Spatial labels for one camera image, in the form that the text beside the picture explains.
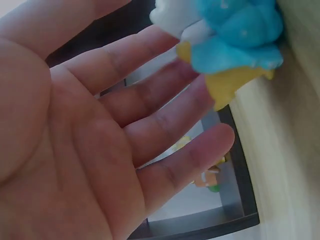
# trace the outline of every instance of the light wood panel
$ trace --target light wood panel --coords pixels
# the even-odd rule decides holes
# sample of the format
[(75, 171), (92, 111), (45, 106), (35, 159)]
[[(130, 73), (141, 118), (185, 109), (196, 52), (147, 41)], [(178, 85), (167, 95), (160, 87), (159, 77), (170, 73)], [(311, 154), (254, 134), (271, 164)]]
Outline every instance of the light wood panel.
[(291, 50), (282, 52), (276, 78), (249, 83), (231, 104), (261, 218), (235, 239), (320, 236), (320, 102)]
[(278, 0), (286, 36), (320, 98), (320, 0)]

